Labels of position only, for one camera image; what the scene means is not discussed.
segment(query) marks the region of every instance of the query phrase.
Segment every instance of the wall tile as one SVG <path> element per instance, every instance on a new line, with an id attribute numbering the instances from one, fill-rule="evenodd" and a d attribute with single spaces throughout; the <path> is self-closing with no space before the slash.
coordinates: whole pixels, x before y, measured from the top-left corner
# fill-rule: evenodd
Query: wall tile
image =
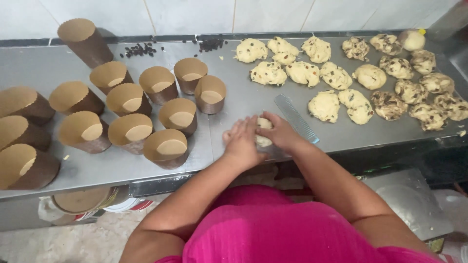
<path id="1" fill-rule="evenodd" d="M 383 1 L 363 30 L 413 28 L 418 21 L 424 19 L 432 11 L 437 1 L 441 0 Z"/>
<path id="2" fill-rule="evenodd" d="M 415 24 L 415 28 L 428 28 L 439 18 L 447 13 L 459 0 L 436 1 L 432 6 L 432 11 L 422 20 Z"/>
<path id="3" fill-rule="evenodd" d="M 314 0 L 237 0 L 234 33 L 300 31 Z"/>
<path id="4" fill-rule="evenodd" d="M 146 0 L 157 35 L 231 33 L 234 0 Z"/>
<path id="5" fill-rule="evenodd" d="M 58 27 L 37 0 L 2 1 L 0 24 L 0 39 L 53 37 Z"/>
<path id="6" fill-rule="evenodd" d="M 302 31 L 361 30 L 382 0 L 315 0 Z"/>
<path id="7" fill-rule="evenodd" d="M 80 17 L 104 29 L 106 37 L 154 35 L 143 0 L 40 1 L 59 23 Z"/>

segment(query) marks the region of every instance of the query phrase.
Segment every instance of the metal bench scraper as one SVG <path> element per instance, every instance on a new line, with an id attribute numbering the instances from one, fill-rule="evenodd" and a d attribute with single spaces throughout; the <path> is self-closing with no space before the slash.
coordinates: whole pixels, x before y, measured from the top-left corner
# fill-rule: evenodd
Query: metal bench scraper
<path id="1" fill-rule="evenodd" d="M 317 137 L 317 135 L 315 135 L 314 131 L 301 117 L 296 108 L 294 108 L 291 101 L 289 101 L 289 99 L 284 94 L 276 96 L 275 103 L 281 110 L 281 112 L 285 115 L 286 120 L 289 122 L 289 124 L 291 124 L 291 126 L 302 138 L 314 144 L 319 142 L 319 138 Z"/>

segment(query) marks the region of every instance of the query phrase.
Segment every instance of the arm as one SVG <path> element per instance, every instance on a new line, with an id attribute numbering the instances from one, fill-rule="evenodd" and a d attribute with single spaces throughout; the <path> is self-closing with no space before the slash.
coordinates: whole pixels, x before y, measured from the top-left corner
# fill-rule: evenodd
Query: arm
<path id="1" fill-rule="evenodd" d="M 194 175 L 142 220 L 130 235 L 120 263 L 152 263 L 182 254 L 185 241 L 216 197 L 240 173 L 267 158 L 256 150 L 256 119 L 254 116 L 238 121 L 223 134 L 227 145 L 223 156 Z"/>
<path id="2" fill-rule="evenodd" d="M 274 128 L 257 129 L 257 133 L 290 154 L 318 200 L 343 215 L 374 247 L 430 252 L 377 193 L 304 140 L 287 121 L 269 112 L 261 117 L 269 119 Z"/>

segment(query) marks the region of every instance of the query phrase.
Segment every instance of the dark raisin pile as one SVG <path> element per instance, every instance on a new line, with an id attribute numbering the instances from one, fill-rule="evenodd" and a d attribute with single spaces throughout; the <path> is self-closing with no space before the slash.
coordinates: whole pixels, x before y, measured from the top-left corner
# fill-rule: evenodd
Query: dark raisin pile
<path id="1" fill-rule="evenodd" d="M 223 48 L 223 40 L 222 39 L 209 39 L 203 40 L 200 42 L 200 52 L 203 50 L 205 52 L 217 50 L 218 48 Z"/>
<path id="2" fill-rule="evenodd" d="M 153 57 L 154 54 L 156 53 L 156 49 L 153 48 L 153 44 L 151 42 L 148 43 L 143 43 L 143 46 L 140 43 L 137 43 L 133 47 L 126 47 L 125 48 L 125 56 L 127 58 L 130 58 L 132 56 L 141 56 L 143 57 L 144 55 L 149 55 L 150 57 Z"/>

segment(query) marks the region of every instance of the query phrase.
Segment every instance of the hand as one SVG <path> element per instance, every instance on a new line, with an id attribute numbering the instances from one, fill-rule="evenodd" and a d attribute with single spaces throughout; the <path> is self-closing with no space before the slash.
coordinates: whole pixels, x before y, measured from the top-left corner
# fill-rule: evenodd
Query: hand
<path id="1" fill-rule="evenodd" d="M 257 115 L 252 118 L 238 120 L 231 130 L 223 133 L 226 150 L 222 158 L 228 159 L 236 168 L 244 172 L 268 158 L 266 153 L 260 153 L 255 146 L 255 129 Z"/>
<path id="2" fill-rule="evenodd" d="M 270 139 L 274 145 L 281 148 L 287 154 L 292 154 L 293 150 L 301 145 L 309 144 L 308 141 L 302 138 L 293 127 L 291 127 L 288 121 L 280 116 L 264 111 L 260 117 L 271 121 L 273 129 L 257 128 L 256 133 Z"/>

